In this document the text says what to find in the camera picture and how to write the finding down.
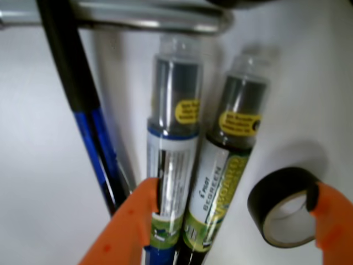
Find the white background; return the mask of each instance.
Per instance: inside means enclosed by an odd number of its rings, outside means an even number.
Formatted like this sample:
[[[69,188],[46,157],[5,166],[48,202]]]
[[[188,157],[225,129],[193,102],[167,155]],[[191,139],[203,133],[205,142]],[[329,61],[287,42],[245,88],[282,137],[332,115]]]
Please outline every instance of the white background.
[[[254,184],[301,165],[353,199],[353,7],[348,0],[279,0],[235,12],[203,38],[202,105],[212,114],[232,57],[275,55],[258,143],[206,264],[321,264],[314,243],[267,245],[248,211]],[[159,35],[82,31],[114,143],[146,176],[146,119]],[[109,221],[41,28],[0,31],[0,264],[76,264]]]

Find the blue marker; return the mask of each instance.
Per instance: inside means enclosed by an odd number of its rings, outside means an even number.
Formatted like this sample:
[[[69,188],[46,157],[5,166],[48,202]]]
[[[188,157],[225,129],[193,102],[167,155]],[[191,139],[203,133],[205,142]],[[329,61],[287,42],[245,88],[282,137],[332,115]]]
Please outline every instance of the blue marker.
[[[198,41],[162,37],[147,126],[147,176],[159,178],[159,212],[153,214],[146,265],[173,264],[196,154],[201,80]]]
[[[111,215],[130,193],[109,139],[68,0],[37,0],[62,85]]]

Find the chrome rod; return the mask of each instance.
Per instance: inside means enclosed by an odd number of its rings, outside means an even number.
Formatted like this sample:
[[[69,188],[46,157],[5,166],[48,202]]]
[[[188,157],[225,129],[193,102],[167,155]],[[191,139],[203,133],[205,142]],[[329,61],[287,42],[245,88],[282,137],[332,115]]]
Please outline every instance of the chrome rod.
[[[224,32],[233,22],[232,12],[206,2],[71,0],[71,5],[79,26],[83,28],[213,35]],[[0,28],[40,24],[35,0],[0,0]]]

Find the marker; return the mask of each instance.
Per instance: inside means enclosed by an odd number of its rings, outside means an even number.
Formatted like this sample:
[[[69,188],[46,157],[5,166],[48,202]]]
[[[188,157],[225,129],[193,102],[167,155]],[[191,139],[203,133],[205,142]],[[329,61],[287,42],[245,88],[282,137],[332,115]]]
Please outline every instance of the marker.
[[[153,214],[146,265],[173,264],[199,135],[201,81],[198,41],[162,37],[147,126],[147,176],[159,178],[159,213]]]
[[[130,193],[119,170],[92,74],[67,0],[37,0],[54,61],[110,215]]]
[[[261,121],[269,85],[259,74],[263,63],[236,57],[228,73],[216,120],[202,143],[177,265],[201,265],[226,216]]]

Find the tape roll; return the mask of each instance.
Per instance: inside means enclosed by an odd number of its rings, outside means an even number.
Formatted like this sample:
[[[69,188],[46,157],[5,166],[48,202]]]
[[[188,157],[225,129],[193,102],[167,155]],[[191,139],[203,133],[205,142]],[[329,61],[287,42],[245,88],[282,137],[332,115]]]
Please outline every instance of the tape roll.
[[[267,243],[291,248],[315,238],[315,218],[306,209],[306,196],[307,189],[319,181],[305,169],[290,167],[256,184],[248,198],[248,209]]]

